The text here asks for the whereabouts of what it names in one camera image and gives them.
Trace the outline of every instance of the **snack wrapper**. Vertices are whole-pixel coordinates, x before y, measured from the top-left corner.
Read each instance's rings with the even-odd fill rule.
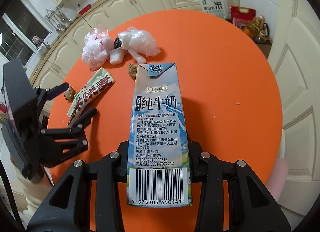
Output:
[[[115,82],[113,77],[104,68],[100,68],[75,95],[67,115],[70,117],[68,127],[79,119],[85,106],[96,98],[101,92]]]

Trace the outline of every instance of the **black device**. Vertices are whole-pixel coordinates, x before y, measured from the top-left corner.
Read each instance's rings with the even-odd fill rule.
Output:
[[[91,182],[97,181],[97,232],[124,232],[118,182],[127,182],[129,141],[100,161],[77,160],[49,192],[27,232],[89,232]],[[220,161],[188,137],[191,181],[201,182],[195,232],[222,232],[223,181],[228,181],[229,232],[290,232],[285,215],[248,163]]]
[[[95,108],[84,113],[70,128],[47,129],[39,121],[45,102],[66,91],[68,83],[45,90],[32,88],[20,59],[3,66],[3,80],[9,121],[2,127],[2,134],[25,178],[39,182],[44,176],[44,166],[56,166],[88,149],[84,129],[96,114]]]

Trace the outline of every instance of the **metal screw head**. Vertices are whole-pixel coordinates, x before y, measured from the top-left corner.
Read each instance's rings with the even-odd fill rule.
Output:
[[[118,152],[112,152],[112,153],[110,153],[110,157],[111,158],[118,158],[119,157],[119,153]]]
[[[202,152],[202,153],[201,153],[201,157],[202,157],[202,158],[209,158],[209,157],[210,157],[210,153],[208,153],[208,152]]]
[[[245,161],[243,161],[243,160],[237,161],[237,164],[238,164],[240,167],[245,167],[245,166],[246,166],[246,163],[245,163]]]
[[[73,163],[73,165],[74,165],[75,167],[79,167],[79,166],[82,165],[82,161],[81,161],[81,160],[76,160],[76,161]]]

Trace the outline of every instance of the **barcode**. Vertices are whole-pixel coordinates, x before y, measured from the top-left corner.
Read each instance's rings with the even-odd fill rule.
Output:
[[[131,204],[167,205],[188,202],[187,168],[131,168],[129,176]]]

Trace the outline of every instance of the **walnut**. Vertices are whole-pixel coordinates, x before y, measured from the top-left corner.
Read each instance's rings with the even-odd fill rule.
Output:
[[[64,92],[64,98],[69,101],[72,102],[73,101],[73,97],[75,96],[75,90],[73,89],[73,87],[69,86],[69,88]]]
[[[128,73],[130,75],[130,77],[134,80],[136,80],[136,76],[137,76],[137,70],[138,70],[138,65],[135,63],[130,63],[128,66]]]

